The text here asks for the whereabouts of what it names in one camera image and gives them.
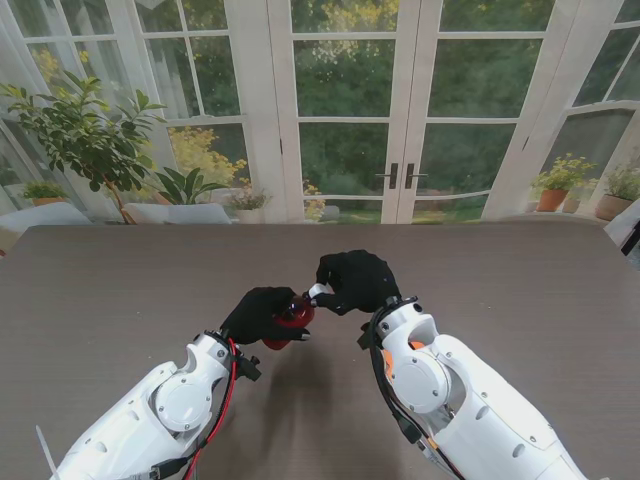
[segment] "cushion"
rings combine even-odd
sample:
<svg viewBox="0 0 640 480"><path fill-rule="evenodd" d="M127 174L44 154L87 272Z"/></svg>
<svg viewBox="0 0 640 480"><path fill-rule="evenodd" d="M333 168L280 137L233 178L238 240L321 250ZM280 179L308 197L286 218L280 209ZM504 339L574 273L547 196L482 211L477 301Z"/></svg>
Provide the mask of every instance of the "cushion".
<svg viewBox="0 0 640 480"><path fill-rule="evenodd" d="M231 220L221 205L203 203L200 205L151 205L147 203L127 203L125 211L133 221L144 224L176 224L176 225L229 225Z"/></svg>
<svg viewBox="0 0 640 480"><path fill-rule="evenodd" d="M92 225L87 217L66 202L50 203L0 216L0 250L5 252L29 228L36 225Z"/></svg>

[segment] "black glove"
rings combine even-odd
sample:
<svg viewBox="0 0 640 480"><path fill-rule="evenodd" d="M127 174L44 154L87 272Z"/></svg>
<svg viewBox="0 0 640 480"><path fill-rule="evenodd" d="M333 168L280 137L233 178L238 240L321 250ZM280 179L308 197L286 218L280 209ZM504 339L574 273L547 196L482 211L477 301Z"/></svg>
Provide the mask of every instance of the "black glove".
<svg viewBox="0 0 640 480"><path fill-rule="evenodd" d="M400 296L387 262L366 250L325 255L320 259L316 282L329 283L335 292L314 297L317 305L340 316L354 308L373 313L387 298Z"/></svg>
<svg viewBox="0 0 640 480"><path fill-rule="evenodd" d="M220 329L240 344L258 340L306 340L305 328L289 328L276 323L275 317L289 306L295 292L289 287L257 287L247 292Z"/></svg>

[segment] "gray table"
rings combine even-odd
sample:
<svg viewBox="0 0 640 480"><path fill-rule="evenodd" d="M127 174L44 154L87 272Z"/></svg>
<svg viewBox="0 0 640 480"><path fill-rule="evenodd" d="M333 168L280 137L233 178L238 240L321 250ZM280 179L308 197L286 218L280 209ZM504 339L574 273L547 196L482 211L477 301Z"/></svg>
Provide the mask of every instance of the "gray table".
<svg viewBox="0 0 640 480"><path fill-rule="evenodd" d="M640 472L640 276L598 227L40 227L0 262L0 465L48 478L160 362L185 360L257 285L314 280L321 254L387 259L441 332L466 342L554 423L590 479ZM201 458L220 479L440 480L404 439L355 343L368 317L320 311L313 340L262 359Z"/></svg>

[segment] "white sofa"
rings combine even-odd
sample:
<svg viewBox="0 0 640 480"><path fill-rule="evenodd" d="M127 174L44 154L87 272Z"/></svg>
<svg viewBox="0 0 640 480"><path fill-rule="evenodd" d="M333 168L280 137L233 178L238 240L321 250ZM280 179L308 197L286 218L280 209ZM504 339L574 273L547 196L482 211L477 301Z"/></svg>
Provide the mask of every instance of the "white sofa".
<svg viewBox="0 0 640 480"><path fill-rule="evenodd" d="M50 203L0 216L0 256L18 241L22 234L36 225L92 225L73 205Z"/></svg>

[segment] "potted plant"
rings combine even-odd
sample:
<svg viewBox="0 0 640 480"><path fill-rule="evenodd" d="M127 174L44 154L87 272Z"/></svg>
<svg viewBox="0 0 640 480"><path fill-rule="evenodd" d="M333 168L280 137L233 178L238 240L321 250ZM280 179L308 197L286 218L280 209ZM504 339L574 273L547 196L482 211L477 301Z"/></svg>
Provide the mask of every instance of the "potted plant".
<svg viewBox="0 0 640 480"><path fill-rule="evenodd" d="M250 186L234 192L229 199L229 205L238 216L240 223L260 223L260 209L266 205L269 197L264 193L253 193Z"/></svg>
<svg viewBox="0 0 640 480"><path fill-rule="evenodd" d="M562 205L562 213L576 213L578 208L580 208L582 199L590 196L597 184L597 178L592 178L587 182L580 180L571 190L569 190L567 198Z"/></svg>
<svg viewBox="0 0 640 480"><path fill-rule="evenodd" d="M640 168L619 166L607 176L607 193L598 202L596 217L613 220L640 198Z"/></svg>
<svg viewBox="0 0 640 480"><path fill-rule="evenodd" d="M164 105L149 103L149 97L136 90L136 100L130 100L129 108L118 106L121 113L107 117L105 112L110 108L98 98L100 80L80 80L68 71L64 74L77 91L62 90L57 97L36 95L49 102L44 107L26 89L0 84L3 95L16 100L8 111L18 112L20 126L36 134L49 156L51 170L71 168L89 180L94 192L105 185L129 223L118 191L139 190L140 180L149 175L152 161L142 153L149 142L145 130L151 130L153 120L165 122L149 111Z"/></svg>
<svg viewBox="0 0 640 480"><path fill-rule="evenodd" d="M571 187L577 185L584 173L595 165L586 163L584 157L557 157L550 172L542 172L533 182L533 187L542 188L538 212L555 212L564 201Z"/></svg>
<svg viewBox="0 0 640 480"><path fill-rule="evenodd" d="M69 197L60 185L52 182L27 183L22 196L30 199L36 207L64 202L65 198Z"/></svg>
<svg viewBox="0 0 640 480"><path fill-rule="evenodd" d="M219 183L204 183L200 168L194 168L188 175L182 175L172 168L165 168L167 175L156 173L165 191L158 192L171 205L195 205L198 196L218 188L227 188Z"/></svg>

